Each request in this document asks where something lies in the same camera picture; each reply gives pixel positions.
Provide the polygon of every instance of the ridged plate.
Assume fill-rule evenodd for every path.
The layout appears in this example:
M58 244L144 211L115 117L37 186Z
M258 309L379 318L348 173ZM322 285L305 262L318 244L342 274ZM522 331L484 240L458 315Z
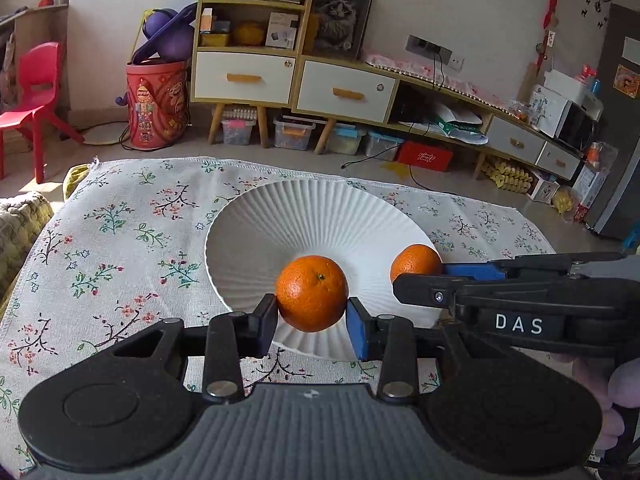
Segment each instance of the ridged plate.
M384 200L339 182L287 180L251 189L225 206L209 229L205 258L229 310L252 312L274 292L290 261L319 254L340 265L349 295L372 316L396 314L428 328L440 310L399 303L389 280L393 260L412 244L435 250L422 229ZM344 317L317 333L300 332L281 318L273 341L322 359L355 359Z

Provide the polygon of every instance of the white drawer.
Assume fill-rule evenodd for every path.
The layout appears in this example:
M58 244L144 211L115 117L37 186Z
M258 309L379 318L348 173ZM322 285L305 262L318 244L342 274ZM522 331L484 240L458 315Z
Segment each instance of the white drawer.
M498 117L492 119L486 134L489 137L489 148L531 164L536 163L546 142L545 139Z
M536 166L571 180L578 164L579 158L548 142L540 153Z
M199 52L194 95L201 99L288 104L296 60L292 57Z
M297 108L383 123L395 83L363 70L306 61Z

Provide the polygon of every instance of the microwave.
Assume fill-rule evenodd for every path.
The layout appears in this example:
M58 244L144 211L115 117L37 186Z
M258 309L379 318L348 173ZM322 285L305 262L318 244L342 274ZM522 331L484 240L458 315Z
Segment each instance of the microwave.
M598 121L587 110L540 85L534 86L531 107L531 126L534 129L579 152L589 147L596 134Z

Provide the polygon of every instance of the floral tablecloth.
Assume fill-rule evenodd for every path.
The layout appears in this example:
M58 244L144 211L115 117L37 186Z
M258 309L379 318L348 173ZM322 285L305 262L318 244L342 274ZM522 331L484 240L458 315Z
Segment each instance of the floral tablecloth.
M17 476L33 464L17 413L40 381L159 319L205 325L224 312L204 266L208 225L246 190L293 178L343 181L386 200L431 237L446 262L553 252L515 209L459 196L206 157L96 163L38 238L0 327L0 462L8 471ZM375 388L380 368L275 346L241 365L248 388L259 381ZM422 391L438 385L432 361L421 360L419 369ZM191 359L186 386L199 389L201 374L202 360Z

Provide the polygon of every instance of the blue lid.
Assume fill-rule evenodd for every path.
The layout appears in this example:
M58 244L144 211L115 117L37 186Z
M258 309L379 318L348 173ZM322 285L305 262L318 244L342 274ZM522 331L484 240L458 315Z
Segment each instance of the blue lid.
M341 128L340 126L336 126L334 128L334 134L340 135L341 137L351 137L355 139L360 136L360 133L354 128Z
M376 132L369 131L369 137L373 137L377 140L390 140L391 142L397 142L398 144L402 144L404 139L398 139L397 137L389 137L386 135L382 135Z

